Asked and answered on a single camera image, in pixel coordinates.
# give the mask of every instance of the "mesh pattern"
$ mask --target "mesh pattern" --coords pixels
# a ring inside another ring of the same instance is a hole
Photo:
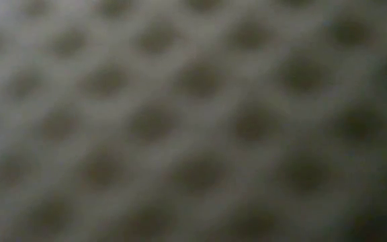
[[[0,241],[387,241],[387,1],[0,0]]]

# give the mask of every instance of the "textured surface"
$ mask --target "textured surface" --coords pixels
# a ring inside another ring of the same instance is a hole
[[[387,1],[0,0],[14,241],[387,241]]]

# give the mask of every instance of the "perforated material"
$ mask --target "perforated material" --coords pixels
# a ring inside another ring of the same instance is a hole
[[[387,241],[387,1],[0,0],[3,241]]]

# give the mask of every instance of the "woven texture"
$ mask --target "woven texture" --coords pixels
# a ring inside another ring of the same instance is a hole
[[[0,242],[387,242],[387,1],[0,0]]]

